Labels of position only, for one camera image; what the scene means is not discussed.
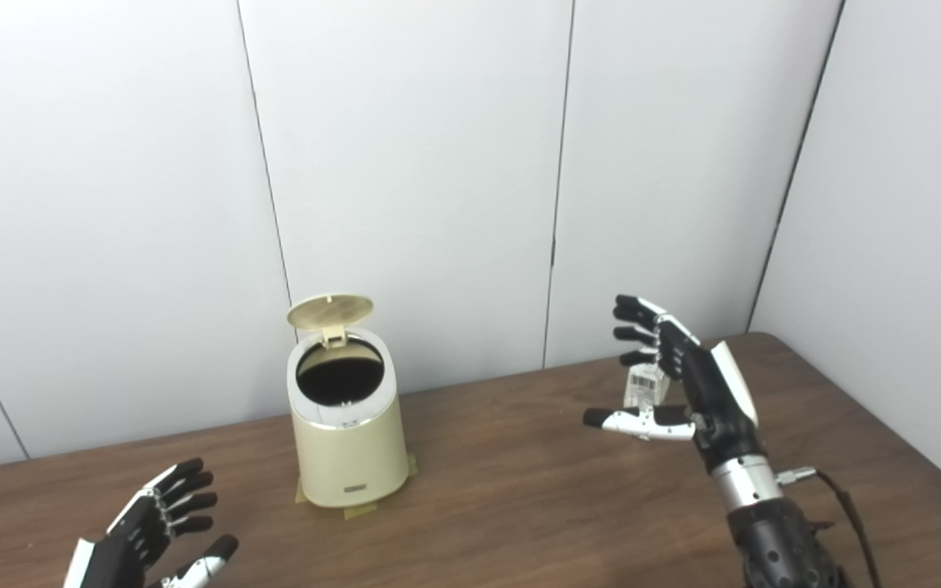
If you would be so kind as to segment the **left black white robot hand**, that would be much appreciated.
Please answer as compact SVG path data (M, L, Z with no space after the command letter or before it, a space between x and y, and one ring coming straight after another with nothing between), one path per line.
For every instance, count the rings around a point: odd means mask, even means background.
M213 473L199 457L169 466L143 484L98 541L79 539L66 587L145 587L146 573L175 540L209 531L203 514L219 501L208 491Z

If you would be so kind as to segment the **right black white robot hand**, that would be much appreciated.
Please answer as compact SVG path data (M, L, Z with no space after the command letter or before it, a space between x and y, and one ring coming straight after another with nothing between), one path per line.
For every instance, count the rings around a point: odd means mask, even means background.
M638 296L616 296L613 316L623 323L613 337L643 344L621 354L620 364L658 368L682 384L687 404L589 408L583 424L643 440L691 440L706 472L727 461L765 456L753 397L727 343L708 349L679 319Z

